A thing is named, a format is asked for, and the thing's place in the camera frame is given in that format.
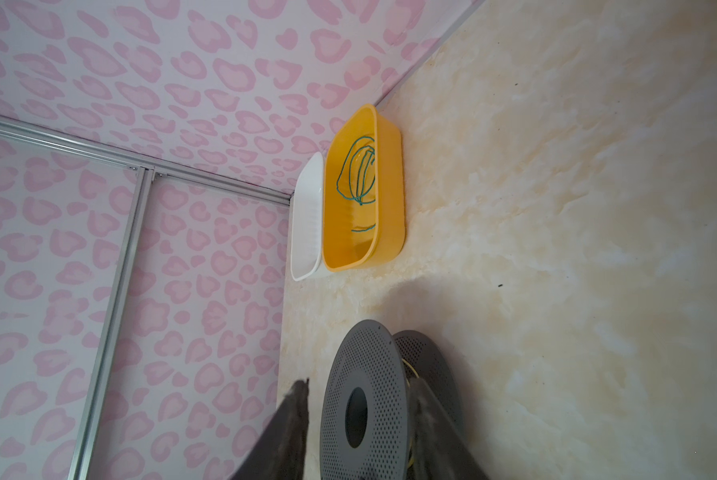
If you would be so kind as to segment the white plastic tray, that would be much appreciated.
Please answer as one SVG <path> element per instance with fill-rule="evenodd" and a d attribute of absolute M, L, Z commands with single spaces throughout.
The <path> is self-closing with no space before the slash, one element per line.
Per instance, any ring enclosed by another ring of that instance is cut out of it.
<path fill-rule="evenodd" d="M 316 152 L 298 176 L 292 194 L 290 274 L 294 281 L 320 276 L 322 266 L 322 204 L 324 155 Z"/>

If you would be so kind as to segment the dark grey cable spool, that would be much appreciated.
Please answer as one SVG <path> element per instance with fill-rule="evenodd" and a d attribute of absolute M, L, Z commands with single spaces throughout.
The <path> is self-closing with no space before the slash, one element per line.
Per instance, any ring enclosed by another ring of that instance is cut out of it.
<path fill-rule="evenodd" d="M 455 376 L 425 334 L 392 334 L 375 320 L 346 334 L 328 376 L 320 422 L 322 479 L 413 479 L 408 388 L 424 379 L 465 434 Z"/>

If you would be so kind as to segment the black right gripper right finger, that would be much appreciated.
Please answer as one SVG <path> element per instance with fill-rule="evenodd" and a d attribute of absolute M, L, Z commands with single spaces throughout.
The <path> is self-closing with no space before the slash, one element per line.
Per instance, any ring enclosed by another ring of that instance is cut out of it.
<path fill-rule="evenodd" d="M 489 479 L 424 379 L 410 382 L 408 400 L 416 479 Z"/>

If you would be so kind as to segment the yellow plastic tray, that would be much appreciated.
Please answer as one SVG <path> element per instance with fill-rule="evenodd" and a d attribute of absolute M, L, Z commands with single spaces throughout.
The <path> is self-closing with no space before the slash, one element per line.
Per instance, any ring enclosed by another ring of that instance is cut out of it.
<path fill-rule="evenodd" d="M 402 133 L 368 104 L 326 156 L 322 258 L 332 272 L 375 267 L 396 258 L 405 240 Z"/>

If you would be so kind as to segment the aluminium diagonal frame bar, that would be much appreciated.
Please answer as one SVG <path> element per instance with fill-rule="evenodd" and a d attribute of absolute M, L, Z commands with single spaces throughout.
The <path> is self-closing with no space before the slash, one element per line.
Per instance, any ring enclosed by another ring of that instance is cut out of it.
<path fill-rule="evenodd" d="M 84 404 L 84 416 L 82 416 L 82 422 L 78 428 L 74 456 L 72 456 L 68 472 L 70 480 L 86 479 L 92 465 L 94 446 L 98 439 L 98 430 L 100 430 L 100 422 L 102 422 L 104 413 L 104 400 L 106 400 L 106 392 L 112 375 L 112 364 L 116 355 L 116 342 L 120 335 L 122 316 L 126 310 L 130 278 L 132 278 L 136 263 L 138 242 L 142 224 L 144 224 L 144 214 L 146 214 L 152 182 L 154 182 L 154 170 L 144 167 L 136 170 L 132 208 L 130 208 L 126 230 L 124 230 L 124 243 L 120 248 L 120 258 L 118 258 L 118 266 L 116 266 L 108 310 L 106 310 L 104 326 L 100 332 L 100 344 L 98 344 L 94 369 L 90 374 L 90 389 Z"/>

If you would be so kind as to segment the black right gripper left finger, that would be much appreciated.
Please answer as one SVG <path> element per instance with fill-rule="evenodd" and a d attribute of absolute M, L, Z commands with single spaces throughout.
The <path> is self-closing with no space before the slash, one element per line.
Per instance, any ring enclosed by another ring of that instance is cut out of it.
<path fill-rule="evenodd" d="M 304 478 L 308 439 L 308 379 L 296 380 L 244 462 L 234 480 Z"/>

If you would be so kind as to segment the aluminium frame post left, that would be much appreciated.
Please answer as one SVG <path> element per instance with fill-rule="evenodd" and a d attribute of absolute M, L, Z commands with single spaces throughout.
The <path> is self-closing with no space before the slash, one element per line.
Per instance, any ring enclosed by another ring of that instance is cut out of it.
<path fill-rule="evenodd" d="M 290 206 L 292 195 L 0 116 L 0 137 L 120 167 L 148 168 L 198 186 Z"/>

